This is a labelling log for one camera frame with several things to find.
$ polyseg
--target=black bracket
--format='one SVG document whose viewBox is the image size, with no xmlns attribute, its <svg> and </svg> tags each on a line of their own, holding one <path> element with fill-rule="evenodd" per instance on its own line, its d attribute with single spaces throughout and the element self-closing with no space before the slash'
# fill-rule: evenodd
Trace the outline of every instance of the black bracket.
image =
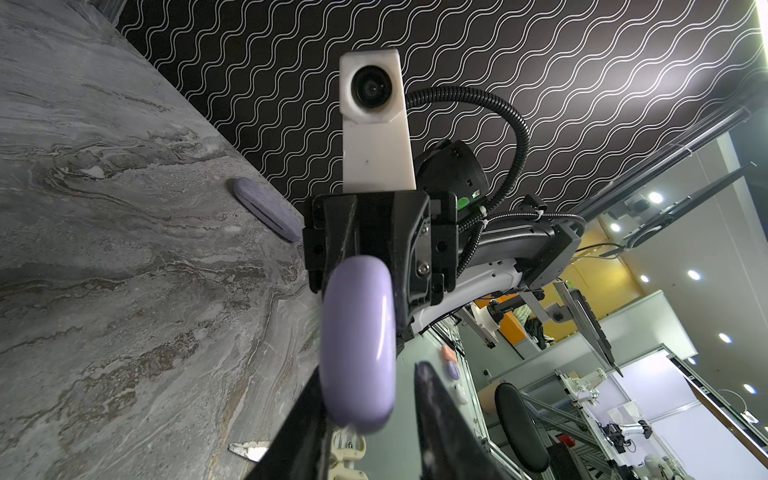
<svg viewBox="0 0 768 480">
<path fill-rule="evenodd" d="M 422 190 L 314 197 L 305 216 L 304 260 L 310 288 L 325 289 L 331 272 L 355 255 L 389 268 L 398 330 L 418 308 L 442 301 L 456 285 L 456 196 Z"/>
</svg>

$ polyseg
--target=purple object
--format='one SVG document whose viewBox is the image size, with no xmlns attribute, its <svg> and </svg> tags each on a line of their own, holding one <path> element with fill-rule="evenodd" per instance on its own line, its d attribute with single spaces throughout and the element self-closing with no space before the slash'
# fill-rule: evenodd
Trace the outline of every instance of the purple object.
<svg viewBox="0 0 768 480">
<path fill-rule="evenodd" d="M 448 364 L 445 366 L 445 371 L 448 372 L 448 376 L 454 380 L 458 380 L 462 377 L 461 372 L 458 370 L 458 365 L 451 360 L 449 360 Z"/>
<path fill-rule="evenodd" d="M 256 218 L 273 232 L 289 242 L 302 238 L 302 221 L 285 205 L 285 198 L 269 184 L 260 184 L 250 178 L 238 178 L 234 186 L 235 197 Z"/>
<path fill-rule="evenodd" d="M 323 292 L 320 387 L 337 425 L 381 429 L 395 408 L 395 304 L 380 259 L 341 262 Z"/>
</svg>

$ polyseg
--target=ceiling light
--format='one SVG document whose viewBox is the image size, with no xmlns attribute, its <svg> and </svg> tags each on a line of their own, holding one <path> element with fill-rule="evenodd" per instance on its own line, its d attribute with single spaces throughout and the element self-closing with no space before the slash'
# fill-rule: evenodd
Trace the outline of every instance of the ceiling light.
<svg viewBox="0 0 768 480">
<path fill-rule="evenodd" d="M 664 197 L 661 196 L 659 192 L 650 192 L 648 194 L 648 200 L 652 201 L 655 204 L 660 204 L 664 201 Z"/>
</svg>

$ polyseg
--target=black stool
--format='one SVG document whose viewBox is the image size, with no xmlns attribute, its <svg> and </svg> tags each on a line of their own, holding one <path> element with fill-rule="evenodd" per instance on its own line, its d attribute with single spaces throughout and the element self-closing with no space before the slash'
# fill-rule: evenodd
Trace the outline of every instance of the black stool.
<svg viewBox="0 0 768 480">
<path fill-rule="evenodd" d="M 531 472 L 546 470 L 549 454 L 536 432 L 520 392 L 511 383 L 502 383 L 496 388 L 494 401 L 498 421 L 521 465 Z"/>
</svg>

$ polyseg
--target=black patterned ceiling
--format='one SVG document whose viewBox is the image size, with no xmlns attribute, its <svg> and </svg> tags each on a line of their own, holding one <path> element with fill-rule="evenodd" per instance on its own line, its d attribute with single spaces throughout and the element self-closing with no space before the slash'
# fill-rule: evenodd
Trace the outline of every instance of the black patterned ceiling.
<svg viewBox="0 0 768 480">
<path fill-rule="evenodd" d="M 752 2 L 128 0 L 118 30 L 298 204 L 340 191 L 339 56 L 398 48 L 406 90 L 460 84 L 511 100 L 532 129 L 512 199 L 570 208 L 765 72 Z M 496 188 L 502 120 L 409 113 L 414 153 L 470 143 Z"/>
</svg>

